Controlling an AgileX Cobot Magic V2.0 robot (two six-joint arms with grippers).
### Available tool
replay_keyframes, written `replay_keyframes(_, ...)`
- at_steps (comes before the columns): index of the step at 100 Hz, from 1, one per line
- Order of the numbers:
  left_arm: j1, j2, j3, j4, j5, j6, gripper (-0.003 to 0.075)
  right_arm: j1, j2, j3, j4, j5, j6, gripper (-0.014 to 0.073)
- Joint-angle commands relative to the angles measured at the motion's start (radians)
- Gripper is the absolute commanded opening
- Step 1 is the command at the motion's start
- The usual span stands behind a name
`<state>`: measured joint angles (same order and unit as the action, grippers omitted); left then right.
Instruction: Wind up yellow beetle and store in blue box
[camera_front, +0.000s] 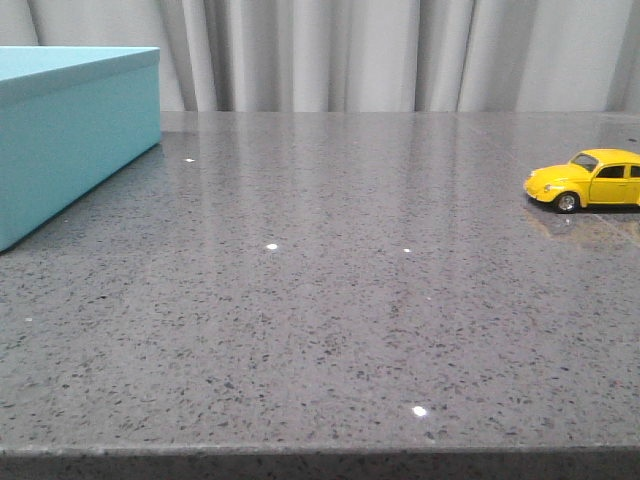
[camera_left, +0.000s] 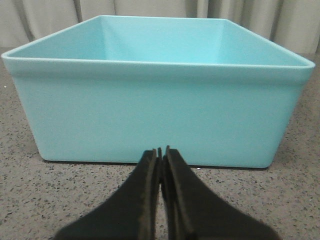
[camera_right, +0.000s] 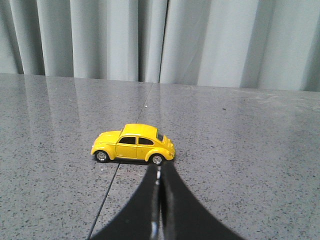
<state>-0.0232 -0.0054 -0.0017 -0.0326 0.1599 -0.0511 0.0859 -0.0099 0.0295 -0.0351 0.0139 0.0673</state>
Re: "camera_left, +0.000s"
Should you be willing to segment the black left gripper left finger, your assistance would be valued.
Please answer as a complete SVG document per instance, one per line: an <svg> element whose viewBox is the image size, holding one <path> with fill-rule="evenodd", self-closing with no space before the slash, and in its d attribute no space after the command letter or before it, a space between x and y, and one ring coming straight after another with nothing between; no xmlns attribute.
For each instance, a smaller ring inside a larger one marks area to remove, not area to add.
<svg viewBox="0 0 320 240"><path fill-rule="evenodd" d="M102 205L62 228L56 240L153 240L161 163L146 150L127 180Z"/></svg>

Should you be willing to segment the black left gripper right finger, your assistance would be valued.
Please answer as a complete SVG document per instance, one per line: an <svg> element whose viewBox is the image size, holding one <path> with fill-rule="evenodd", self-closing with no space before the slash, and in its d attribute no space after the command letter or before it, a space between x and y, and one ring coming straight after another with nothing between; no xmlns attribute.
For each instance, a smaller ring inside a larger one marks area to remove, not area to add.
<svg viewBox="0 0 320 240"><path fill-rule="evenodd" d="M179 151L166 148L162 195L170 240L278 240L268 225L242 213L212 192Z"/></svg>

